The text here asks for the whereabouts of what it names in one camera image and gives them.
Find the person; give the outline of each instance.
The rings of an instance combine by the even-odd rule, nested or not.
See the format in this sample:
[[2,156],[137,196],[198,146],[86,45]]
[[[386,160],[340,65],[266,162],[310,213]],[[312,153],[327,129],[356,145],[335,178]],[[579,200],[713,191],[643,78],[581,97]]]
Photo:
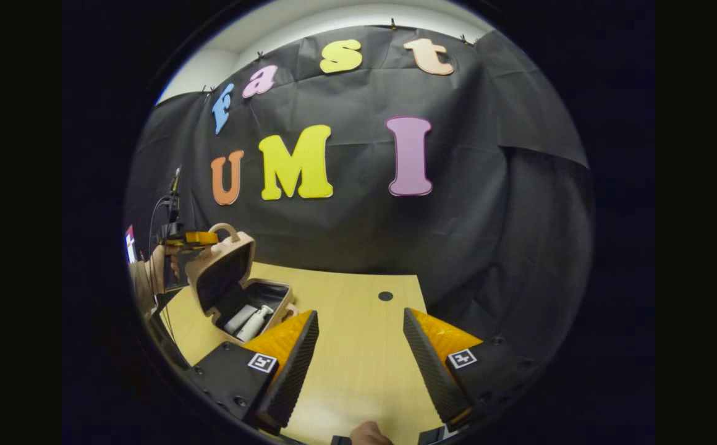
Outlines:
[[388,437],[383,436],[374,420],[367,420],[351,431],[350,441],[353,445],[394,445]]
[[177,267],[177,247],[158,245],[147,261],[129,263],[130,278],[133,281],[133,297],[144,319],[149,319],[158,306],[155,295],[164,290],[164,256],[171,256],[172,270],[180,276]]

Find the white bottle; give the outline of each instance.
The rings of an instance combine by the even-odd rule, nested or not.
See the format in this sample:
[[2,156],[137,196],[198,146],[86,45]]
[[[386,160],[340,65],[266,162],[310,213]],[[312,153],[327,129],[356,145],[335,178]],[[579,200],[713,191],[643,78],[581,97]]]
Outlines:
[[254,338],[257,335],[257,332],[260,332],[260,329],[262,329],[265,325],[265,316],[269,313],[273,313],[273,310],[270,307],[263,305],[260,310],[254,313],[254,315],[246,321],[246,324],[243,325],[243,329],[237,333],[235,336],[237,340],[245,342]]

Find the case lid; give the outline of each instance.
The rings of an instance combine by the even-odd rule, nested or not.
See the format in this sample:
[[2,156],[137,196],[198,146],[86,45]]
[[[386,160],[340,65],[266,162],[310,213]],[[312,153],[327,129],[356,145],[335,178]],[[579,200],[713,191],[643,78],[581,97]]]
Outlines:
[[242,287],[254,262],[254,239],[245,232],[237,232],[226,223],[212,226],[209,232],[223,229],[229,232],[222,242],[206,248],[185,266],[189,284],[206,315],[216,302],[231,291]]

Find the open case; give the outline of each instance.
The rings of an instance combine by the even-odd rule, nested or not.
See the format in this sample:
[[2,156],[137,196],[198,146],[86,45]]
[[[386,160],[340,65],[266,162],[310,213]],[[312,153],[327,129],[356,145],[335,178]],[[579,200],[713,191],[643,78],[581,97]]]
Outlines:
[[236,334],[245,320],[237,329],[230,329],[231,332],[226,325],[245,306],[257,310],[267,306],[273,311],[265,316],[265,325],[257,335],[282,322],[288,313],[295,316],[299,311],[293,305],[290,285],[268,279],[248,279],[254,262],[254,239],[226,223],[212,226],[209,231],[219,229],[228,231],[229,237],[188,262],[185,272],[205,315],[211,316],[213,324],[224,331],[230,341],[243,344]]

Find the foam letter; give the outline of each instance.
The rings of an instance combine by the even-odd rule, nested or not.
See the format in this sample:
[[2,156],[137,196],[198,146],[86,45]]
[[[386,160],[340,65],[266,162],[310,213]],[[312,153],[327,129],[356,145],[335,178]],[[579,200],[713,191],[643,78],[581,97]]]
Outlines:
[[425,177],[424,135],[432,129],[425,119],[398,116],[386,121],[394,135],[396,174],[389,192],[396,197],[421,197],[433,190]]
[[229,164],[232,166],[232,179],[229,191],[224,191],[224,182],[222,178],[222,169],[226,158],[223,156],[215,158],[211,163],[211,172],[213,178],[213,197],[215,202],[223,206],[231,205],[240,194],[240,159],[243,158],[243,150],[235,150],[229,154]]
[[347,71],[361,65],[362,56],[358,51],[361,43],[358,40],[337,40],[330,42],[323,48],[323,59],[320,61],[320,69],[324,73],[335,73],[336,71]]
[[268,65],[252,74],[249,79],[251,82],[243,89],[243,97],[248,99],[255,94],[262,94],[270,90],[273,87],[273,76],[276,75],[278,68],[276,65]]
[[260,141],[265,169],[262,199],[277,200],[281,197],[282,191],[276,185],[277,177],[288,198],[293,197],[299,176],[301,197],[328,198],[333,195],[334,188],[325,177],[325,139],[330,135],[331,128],[327,125],[307,127],[301,132],[292,156],[278,135]]
[[413,42],[408,42],[403,45],[405,49],[413,50],[413,58],[416,61],[416,65],[421,68],[422,71],[430,74],[438,74],[439,76],[446,76],[455,71],[449,63],[441,63],[438,60],[438,53],[446,53],[446,48],[440,45],[433,45],[430,39],[419,39]]
[[229,113],[226,110],[229,109],[229,93],[232,93],[233,84],[226,85],[221,96],[216,99],[213,105],[213,115],[215,116],[215,134],[221,131],[221,127],[226,124],[226,119],[229,117]]

